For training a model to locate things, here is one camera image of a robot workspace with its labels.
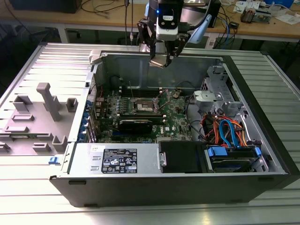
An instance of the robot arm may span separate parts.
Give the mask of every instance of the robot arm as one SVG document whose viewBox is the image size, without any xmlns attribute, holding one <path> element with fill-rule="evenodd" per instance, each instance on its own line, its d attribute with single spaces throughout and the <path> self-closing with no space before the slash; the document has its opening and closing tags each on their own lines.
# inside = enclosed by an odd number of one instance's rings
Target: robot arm
<svg viewBox="0 0 300 225">
<path fill-rule="evenodd" d="M 198 43 L 204 35 L 210 22 L 211 15 L 208 15 L 210 2 L 205 3 L 185 3 L 183 0 L 150 0 L 148 19 L 138 22 L 140 39 L 150 49 L 151 64 L 164 68 L 167 67 L 173 57 L 177 57 L 182 52 L 187 42 Z M 180 22 L 181 11 L 184 6 L 204 7 L 208 9 L 202 20 L 196 26 L 190 26 L 187 22 Z M 195 30 L 190 40 L 190 31 Z M 166 57 L 156 55 L 156 43 L 164 42 Z"/>
</svg>

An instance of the workbench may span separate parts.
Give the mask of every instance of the workbench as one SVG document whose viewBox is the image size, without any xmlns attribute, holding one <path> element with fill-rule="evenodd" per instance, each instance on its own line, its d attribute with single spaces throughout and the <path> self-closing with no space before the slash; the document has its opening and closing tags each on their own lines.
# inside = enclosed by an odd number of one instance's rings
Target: workbench
<svg viewBox="0 0 300 225">
<path fill-rule="evenodd" d="M 80 97 L 91 50 L 139 51 L 124 45 L 40 45 L 0 98 L 0 129 L 15 109 L 16 94 L 43 101 L 39 82 L 49 82 L 59 101 Z M 185 49 L 183 54 L 231 56 L 286 149 L 300 168 L 300 91 L 270 56 L 253 51 Z M 59 166 L 50 156 L 0 157 L 2 224 L 247 225 L 300 223 L 300 181 L 263 193 L 249 203 L 75 208 L 49 182 Z"/>
<path fill-rule="evenodd" d="M 104 0 L 95 0 L 95 5 L 105 4 Z M 115 6 L 122 5 L 122 1 L 117 1 L 109 6 L 103 6 L 101 9 L 106 10 Z M 14 15 L 26 26 L 53 27 L 57 28 L 63 43 L 69 43 L 66 29 L 87 29 L 87 30 L 115 30 L 125 31 L 125 9 L 120 7 L 110 11 L 109 19 L 99 16 L 95 13 L 88 13 L 81 9 L 75 14 L 64 14 L 55 12 L 38 12 L 38 11 L 18 11 L 13 10 Z M 87 10 L 92 10 L 92 3 L 84 5 Z M 242 23 L 240 22 L 240 13 L 233 13 L 234 6 L 228 9 L 224 7 L 226 14 L 231 21 L 240 24 L 236 38 L 255 39 L 268 41 L 285 41 L 298 42 L 300 39 L 300 23 L 289 25 L 275 18 L 271 19 L 269 24 L 264 23 Z M 300 10 L 300 6 L 293 5 L 292 10 Z M 137 32 L 136 23 L 145 17 L 145 5 L 134 4 L 134 32 Z M 0 0 L 0 23 L 10 25 L 20 25 L 18 21 L 7 10 L 4 0 Z M 128 7 L 127 27 L 131 27 L 131 7 Z M 216 38 L 224 33 L 225 29 L 220 20 L 217 20 L 214 28 L 208 28 L 205 36 L 209 39 L 206 48 L 212 48 Z"/>
</svg>

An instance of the motherboard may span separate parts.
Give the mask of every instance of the motherboard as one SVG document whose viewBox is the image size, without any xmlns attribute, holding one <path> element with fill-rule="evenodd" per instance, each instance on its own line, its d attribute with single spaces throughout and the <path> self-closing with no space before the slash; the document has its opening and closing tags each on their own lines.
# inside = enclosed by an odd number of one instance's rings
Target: motherboard
<svg viewBox="0 0 300 225">
<path fill-rule="evenodd" d="M 96 102 L 97 142 L 189 141 L 185 105 L 179 90 L 113 90 Z"/>
</svg>

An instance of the white paper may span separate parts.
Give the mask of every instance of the white paper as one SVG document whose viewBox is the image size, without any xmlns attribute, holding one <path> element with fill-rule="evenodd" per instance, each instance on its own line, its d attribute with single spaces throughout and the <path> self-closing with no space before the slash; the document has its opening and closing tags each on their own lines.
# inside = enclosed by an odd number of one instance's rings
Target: white paper
<svg viewBox="0 0 300 225">
<path fill-rule="evenodd" d="M 288 23 L 290 25 L 294 25 L 300 22 L 300 17 L 295 17 L 293 15 L 288 15 L 288 14 L 276 17 L 276 19 L 281 20 L 282 22 Z"/>
<path fill-rule="evenodd" d="M 235 3 L 235 7 L 234 7 L 233 11 L 238 12 L 238 13 L 243 13 L 245 7 L 258 9 L 259 3 L 260 2 L 237 1 Z"/>
</svg>

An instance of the blue cable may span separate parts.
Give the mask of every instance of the blue cable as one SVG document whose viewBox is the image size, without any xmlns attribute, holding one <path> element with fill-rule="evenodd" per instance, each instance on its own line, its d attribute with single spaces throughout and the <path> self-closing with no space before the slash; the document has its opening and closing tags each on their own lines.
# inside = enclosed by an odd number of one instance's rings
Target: blue cable
<svg viewBox="0 0 300 225">
<path fill-rule="evenodd" d="M 221 138 L 223 139 L 223 141 L 228 145 L 228 147 L 230 148 L 231 147 L 231 144 L 229 143 L 229 141 L 224 137 L 224 134 L 223 134 L 223 123 L 228 123 L 229 125 L 229 128 L 230 128 L 230 131 L 231 131 L 231 137 L 232 137 L 232 142 L 234 144 L 235 147 L 239 148 L 240 145 L 239 145 L 239 142 L 238 140 L 236 139 L 235 137 L 235 131 L 234 131 L 234 126 L 233 124 L 229 121 L 229 120 L 222 120 L 220 122 L 220 125 L 219 125 L 219 131 L 220 131 L 220 136 Z"/>
<path fill-rule="evenodd" d="M 226 27 L 227 27 L 227 37 L 226 37 L 225 45 L 221 48 L 221 49 L 224 49 L 225 46 L 227 45 L 228 39 L 229 39 L 229 26 L 228 26 L 228 23 L 227 23 L 227 21 L 226 21 L 225 19 L 219 18 L 219 17 L 218 17 L 218 19 L 220 19 L 220 20 L 222 20 L 224 23 L 226 23 Z"/>
</svg>

